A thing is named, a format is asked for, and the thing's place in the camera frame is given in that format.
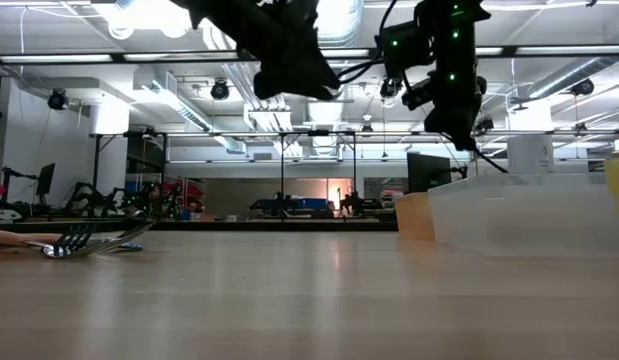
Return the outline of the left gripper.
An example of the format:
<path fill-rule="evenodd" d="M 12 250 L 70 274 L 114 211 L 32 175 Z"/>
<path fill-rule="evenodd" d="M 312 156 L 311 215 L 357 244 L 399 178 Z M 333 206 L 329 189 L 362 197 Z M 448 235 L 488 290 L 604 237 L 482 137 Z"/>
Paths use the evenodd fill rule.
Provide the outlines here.
<path fill-rule="evenodd" d="M 267 99 L 292 93 L 334 99 L 340 82 L 317 44 L 316 10 L 294 0 L 247 0 L 238 51 L 260 62 L 254 93 Z"/>

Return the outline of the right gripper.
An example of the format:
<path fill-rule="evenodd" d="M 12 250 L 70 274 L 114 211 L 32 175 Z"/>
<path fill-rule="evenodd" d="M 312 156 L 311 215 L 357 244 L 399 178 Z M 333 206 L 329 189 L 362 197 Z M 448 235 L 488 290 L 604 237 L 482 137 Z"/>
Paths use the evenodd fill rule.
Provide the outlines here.
<path fill-rule="evenodd" d="M 438 133 L 448 138 L 458 151 L 474 151 L 475 140 L 471 136 L 469 117 L 464 114 L 444 112 L 451 110 L 469 110 L 476 116 L 482 98 L 486 94 L 488 81 L 480 75 L 472 74 L 468 79 L 462 79 L 457 73 L 440 72 L 429 69 L 418 81 L 411 81 L 408 71 L 401 73 L 405 92 L 401 97 L 402 104 L 414 111 L 425 104 L 432 103 L 435 109 L 425 119 L 426 132 Z"/>

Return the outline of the black background monitor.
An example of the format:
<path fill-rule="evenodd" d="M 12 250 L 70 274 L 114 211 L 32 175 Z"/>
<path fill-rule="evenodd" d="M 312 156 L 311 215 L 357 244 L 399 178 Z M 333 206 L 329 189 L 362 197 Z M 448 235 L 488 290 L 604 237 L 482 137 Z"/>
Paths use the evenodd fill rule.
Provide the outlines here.
<path fill-rule="evenodd" d="M 408 192 L 424 193 L 432 188 L 452 182 L 451 163 L 448 158 L 407 154 Z"/>

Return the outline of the white column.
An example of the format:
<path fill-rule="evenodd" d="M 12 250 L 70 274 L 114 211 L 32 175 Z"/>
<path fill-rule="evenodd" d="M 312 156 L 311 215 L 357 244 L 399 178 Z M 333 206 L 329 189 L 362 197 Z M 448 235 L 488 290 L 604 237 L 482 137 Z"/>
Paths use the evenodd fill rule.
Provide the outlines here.
<path fill-rule="evenodd" d="M 546 174 L 554 170 L 554 147 L 549 135 L 522 135 L 508 139 L 508 171 L 514 174 Z"/>

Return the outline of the orange plastic bin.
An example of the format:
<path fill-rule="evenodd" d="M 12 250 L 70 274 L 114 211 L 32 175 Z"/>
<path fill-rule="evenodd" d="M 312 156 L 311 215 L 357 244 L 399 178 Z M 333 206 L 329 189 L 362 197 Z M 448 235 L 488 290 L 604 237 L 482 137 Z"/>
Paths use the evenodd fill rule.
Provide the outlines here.
<path fill-rule="evenodd" d="M 401 239 L 435 242 L 435 230 L 427 193 L 410 193 L 394 201 Z"/>

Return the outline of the clear plastic bin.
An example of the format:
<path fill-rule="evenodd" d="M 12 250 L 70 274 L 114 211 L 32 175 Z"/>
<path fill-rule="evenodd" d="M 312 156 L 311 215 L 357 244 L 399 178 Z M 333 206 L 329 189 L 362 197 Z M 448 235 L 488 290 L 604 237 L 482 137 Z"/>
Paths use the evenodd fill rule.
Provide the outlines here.
<path fill-rule="evenodd" d="M 602 173 L 490 174 L 428 197 L 446 245 L 500 257 L 619 257 L 619 215 Z"/>

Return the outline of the blue background table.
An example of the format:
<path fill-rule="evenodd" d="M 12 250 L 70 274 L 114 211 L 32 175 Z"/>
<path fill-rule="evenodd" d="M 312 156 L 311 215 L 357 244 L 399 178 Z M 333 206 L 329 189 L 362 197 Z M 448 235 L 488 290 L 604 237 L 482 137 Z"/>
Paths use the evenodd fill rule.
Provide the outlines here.
<path fill-rule="evenodd" d="M 335 210 L 332 201 L 323 198 L 292 197 L 283 199 L 259 199 L 249 206 L 252 214 L 265 218 L 313 218 L 333 219 Z"/>

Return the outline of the red storage bins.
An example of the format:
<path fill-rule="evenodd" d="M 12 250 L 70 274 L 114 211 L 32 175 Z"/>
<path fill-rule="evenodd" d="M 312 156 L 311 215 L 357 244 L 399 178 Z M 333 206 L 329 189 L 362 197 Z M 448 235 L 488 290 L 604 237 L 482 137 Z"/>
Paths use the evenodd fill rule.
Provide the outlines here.
<path fill-rule="evenodd" d="M 179 211 L 195 205 L 195 211 L 201 212 L 204 208 L 205 183 L 190 179 L 170 178 L 163 184 L 163 192 L 167 197 L 169 208 Z"/>

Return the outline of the background robot arms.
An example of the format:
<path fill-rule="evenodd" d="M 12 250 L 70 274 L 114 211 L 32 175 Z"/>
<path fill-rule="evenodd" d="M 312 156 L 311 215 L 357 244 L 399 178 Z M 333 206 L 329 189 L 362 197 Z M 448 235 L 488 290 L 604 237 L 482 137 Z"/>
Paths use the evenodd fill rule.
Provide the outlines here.
<path fill-rule="evenodd" d="M 38 175 L 23 174 L 10 167 L 3 167 L 3 180 L 0 185 L 0 221 L 24 222 L 28 219 L 42 218 L 54 220 L 58 218 L 114 219 L 132 218 L 146 219 L 163 217 L 177 219 L 180 212 L 169 208 L 167 197 L 163 192 L 163 184 L 158 181 L 145 181 L 138 191 L 115 187 L 108 194 L 103 194 L 97 188 L 86 182 L 77 182 L 68 198 L 60 206 L 51 206 L 36 195 Z M 9 200 L 10 181 L 23 178 L 31 182 L 34 200 L 31 203 Z"/>

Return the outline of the black beam with light strips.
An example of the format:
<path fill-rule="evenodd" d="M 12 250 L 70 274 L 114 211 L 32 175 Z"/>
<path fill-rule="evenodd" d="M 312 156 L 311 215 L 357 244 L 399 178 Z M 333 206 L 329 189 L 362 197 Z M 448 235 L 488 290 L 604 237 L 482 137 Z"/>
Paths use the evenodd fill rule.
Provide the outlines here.
<path fill-rule="evenodd" d="M 478 58 L 616 57 L 619 44 L 508 45 L 476 48 Z M 252 62 L 255 58 L 232 50 L 199 50 L 144 53 L 0 54 L 0 65 L 57 66 L 144 63 Z"/>

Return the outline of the small black monitor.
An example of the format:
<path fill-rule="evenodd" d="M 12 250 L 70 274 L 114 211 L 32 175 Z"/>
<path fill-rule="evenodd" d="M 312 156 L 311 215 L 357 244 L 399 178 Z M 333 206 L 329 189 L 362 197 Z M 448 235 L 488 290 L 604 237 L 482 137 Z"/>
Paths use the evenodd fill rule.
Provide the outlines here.
<path fill-rule="evenodd" d="M 55 166 L 55 163 L 43 166 L 38 175 L 36 195 L 41 199 L 42 202 L 44 202 L 45 196 L 50 192 Z"/>

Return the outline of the black metal table frame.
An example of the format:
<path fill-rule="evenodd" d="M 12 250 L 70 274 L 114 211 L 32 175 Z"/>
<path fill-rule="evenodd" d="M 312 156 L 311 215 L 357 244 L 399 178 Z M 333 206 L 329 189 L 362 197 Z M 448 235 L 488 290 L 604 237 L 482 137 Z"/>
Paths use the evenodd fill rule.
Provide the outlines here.
<path fill-rule="evenodd" d="M 0 230 L 16 233 L 61 233 L 71 227 L 94 227 L 99 232 L 129 230 L 133 220 L 54 221 L 0 223 Z M 368 221 L 256 221 L 256 222 L 155 222 L 153 231 L 209 232 L 397 232 L 395 222 Z"/>

